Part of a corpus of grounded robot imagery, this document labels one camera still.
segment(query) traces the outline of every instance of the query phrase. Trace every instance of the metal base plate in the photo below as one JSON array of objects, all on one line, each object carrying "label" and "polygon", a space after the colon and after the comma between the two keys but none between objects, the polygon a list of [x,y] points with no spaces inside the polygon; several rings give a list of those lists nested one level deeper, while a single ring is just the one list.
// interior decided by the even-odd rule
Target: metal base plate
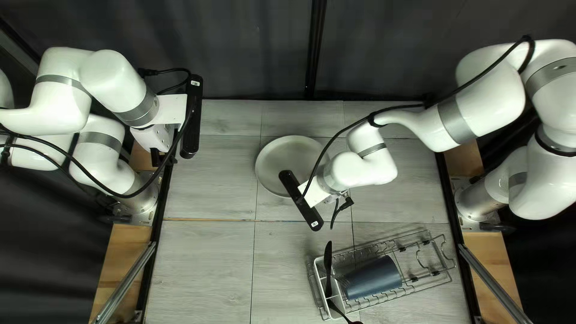
[{"label": "metal base plate", "polygon": [[[141,171],[139,173],[141,179],[143,180],[143,182],[146,182],[148,179],[150,179],[150,177],[152,176],[152,171]],[[163,177],[163,173],[161,175],[158,176],[158,178],[156,179],[156,183],[158,186],[160,186],[160,184],[162,183],[162,177]],[[130,208],[122,205],[121,203],[117,203],[116,205],[113,206],[112,209],[112,214],[114,216],[126,216],[126,215],[131,215],[131,219],[129,222],[119,222],[121,224],[130,224],[130,225],[136,225],[136,226],[152,226],[152,223],[154,221],[154,215],[156,215],[156,208],[158,206],[158,201],[156,200],[156,203],[154,204],[154,206],[145,211],[145,212],[136,212],[134,210],[131,210]]]},{"label": "metal base plate", "polygon": [[[450,181],[452,183],[452,191],[455,192],[457,190],[463,190],[466,187],[470,186],[470,178],[463,177],[463,176],[451,176]],[[467,217],[464,217],[460,212],[458,212],[458,221],[460,223],[460,229],[463,232],[498,232],[496,230],[485,230],[480,229],[479,221],[473,221]],[[482,221],[482,223],[487,224],[500,224],[500,217],[498,216],[498,212],[492,212],[487,215],[486,219]]]}]

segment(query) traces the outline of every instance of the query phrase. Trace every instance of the wire dish rack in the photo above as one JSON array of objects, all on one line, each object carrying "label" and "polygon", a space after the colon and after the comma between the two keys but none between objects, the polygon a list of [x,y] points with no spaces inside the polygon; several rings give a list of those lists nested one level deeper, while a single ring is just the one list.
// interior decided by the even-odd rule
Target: wire dish rack
[{"label": "wire dish rack", "polygon": [[[363,247],[332,255],[332,287],[334,304],[345,314],[366,309],[395,300],[416,292],[424,291],[452,281],[449,270],[456,267],[456,262],[444,253],[446,236],[440,234],[432,237],[430,231],[419,231],[395,239],[368,243]],[[402,286],[390,291],[381,292],[354,300],[348,300],[342,291],[343,276],[377,258],[389,255],[394,261]],[[308,264],[308,279],[316,306],[323,320],[337,319],[341,316],[328,308],[324,293],[326,269],[324,257],[317,257]]]}]

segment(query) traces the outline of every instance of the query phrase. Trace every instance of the floor tile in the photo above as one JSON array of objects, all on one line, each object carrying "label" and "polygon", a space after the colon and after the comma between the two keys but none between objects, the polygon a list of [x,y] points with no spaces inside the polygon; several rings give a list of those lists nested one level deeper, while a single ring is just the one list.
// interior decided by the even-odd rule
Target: floor tile
[{"label": "floor tile", "polygon": [[[444,244],[445,253],[451,258],[456,256],[448,224],[354,222],[353,227],[356,248],[366,242],[393,239],[401,235],[428,229],[432,236],[445,234],[447,238],[447,242]],[[450,283],[360,310],[361,320],[367,324],[470,323],[458,269],[450,270],[450,275],[453,279]]]},{"label": "floor tile", "polygon": [[260,100],[202,100],[200,133],[260,136],[262,106]]},{"label": "floor tile", "polygon": [[[414,104],[416,101],[344,101],[344,122],[346,126],[358,119],[368,116],[373,111],[402,104]],[[408,111],[421,111],[422,108],[408,108]],[[398,124],[390,124],[380,128],[380,134],[384,138],[417,138],[406,127]]]},{"label": "floor tile", "polygon": [[[262,137],[260,147],[263,148],[266,144],[270,143],[277,137]],[[326,145],[329,138],[327,137],[313,137],[323,145]],[[337,138],[332,145],[328,148],[328,156],[333,158],[334,155],[346,151],[346,140],[344,138]],[[303,183],[308,179],[298,179]],[[316,210],[325,222],[329,223],[334,212],[334,203],[316,205]],[[291,198],[279,197],[268,190],[266,190],[260,183],[258,184],[258,199],[256,207],[256,219],[259,220],[304,220],[302,214],[296,208]],[[351,221],[350,208],[341,211],[336,218],[336,221]]]},{"label": "floor tile", "polygon": [[165,217],[254,219],[258,136],[201,135],[200,151],[178,159]]},{"label": "floor tile", "polygon": [[146,323],[249,323],[254,223],[164,221]]},{"label": "floor tile", "polygon": [[342,128],[342,101],[265,101],[262,111],[262,136],[332,137]]},{"label": "floor tile", "polygon": [[[351,223],[338,223],[313,232],[304,222],[257,222],[255,233],[252,324],[325,323],[308,281],[307,263],[352,246]],[[358,320],[358,315],[350,317]],[[345,323],[343,319],[331,323]]]},{"label": "floor tile", "polygon": [[434,153],[419,140],[387,139],[398,177],[351,189],[353,221],[448,223]]}]

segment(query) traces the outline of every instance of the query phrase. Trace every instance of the wooden board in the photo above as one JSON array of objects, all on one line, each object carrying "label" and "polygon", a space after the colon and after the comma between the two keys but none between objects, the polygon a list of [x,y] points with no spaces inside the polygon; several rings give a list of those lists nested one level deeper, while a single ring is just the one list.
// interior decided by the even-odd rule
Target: wooden board
[{"label": "wooden board", "polygon": [[[514,273],[510,267],[510,260],[500,232],[465,232],[464,243],[480,260],[482,265],[490,272],[496,281],[504,288],[517,305],[522,307],[520,296],[516,288]],[[480,305],[480,312],[486,324],[516,324],[500,301],[488,289],[480,277],[472,271],[472,279],[476,289],[476,297]]]},{"label": "wooden board", "polygon": [[484,173],[484,165],[476,140],[444,152],[450,176],[476,176]]},{"label": "wooden board", "polygon": [[136,141],[134,141],[132,152],[130,153],[129,166],[136,171],[156,171],[157,169],[152,166],[150,152],[146,151]]},{"label": "wooden board", "polygon": [[[152,227],[114,224],[92,305],[90,322],[102,309],[140,253],[146,248],[151,231]],[[132,283],[109,323],[128,322],[132,318],[138,301],[141,278],[142,273]]]},{"label": "wooden board", "polygon": [[[484,173],[482,158],[475,140],[444,152],[444,156],[450,176],[477,176]],[[508,295],[522,307],[502,233],[464,232],[463,237],[464,243],[476,258]],[[472,280],[484,321],[487,324],[515,324],[516,322],[504,306],[474,271],[472,271]]]}]

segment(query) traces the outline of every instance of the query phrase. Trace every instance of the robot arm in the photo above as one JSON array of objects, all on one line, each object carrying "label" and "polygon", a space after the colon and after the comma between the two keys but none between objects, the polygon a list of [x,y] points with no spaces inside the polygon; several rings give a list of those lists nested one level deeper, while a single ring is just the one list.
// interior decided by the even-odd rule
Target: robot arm
[{"label": "robot arm", "polygon": [[[5,108],[12,108],[12,90],[3,76],[0,101]],[[79,133],[73,156],[107,189],[95,184],[75,164],[70,166],[72,177],[107,194],[110,190],[132,194],[142,182],[128,164],[119,160],[124,126],[89,114],[92,96],[129,125],[148,151],[157,148],[167,152],[173,146],[174,129],[180,130],[187,114],[187,95],[157,96],[122,54],[53,47],[42,56],[30,106],[0,110],[0,123],[18,134],[37,135],[65,151],[69,151],[74,134]],[[7,136],[0,136],[6,141]],[[16,143],[35,148],[59,164],[65,161],[64,155],[42,143],[22,138]],[[14,147],[10,148],[8,163],[39,170],[56,168],[42,156]],[[157,187],[152,185],[132,198],[117,200],[132,210],[145,212],[157,196]]]},{"label": "robot arm", "polygon": [[42,55],[28,108],[0,110],[0,123],[25,135],[73,134],[88,120],[92,99],[78,70],[91,51],[52,47]]},{"label": "robot arm", "polygon": [[[511,45],[489,46],[468,54],[456,70],[458,85],[481,73]],[[552,149],[533,139],[528,149],[514,152],[486,182],[461,197],[461,205],[466,205],[463,212],[473,206],[474,213],[485,214],[510,203],[521,217],[546,218],[576,200],[576,160],[551,152],[562,148],[576,155],[576,95],[571,90],[576,85],[576,45],[565,40],[537,41],[531,61],[519,75],[517,69],[528,51],[527,44],[520,44],[484,77],[427,110],[392,110],[374,117],[379,125],[398,123],[409,128],[428,148],[442,152],[511,123],[524,109],[526,89],[544,122],[541,136],[536,138],[539,143],[550,142]],[[383,184],[396,177],[396,166],[377,128],[364,122],[349,132],[347,142],[352,152],[336,155],[312,179],[305,196],[310,206],[348,188]],[[509,178],[514,184],[510,190]],[[300,185],[301,193],[305,186]]]}]

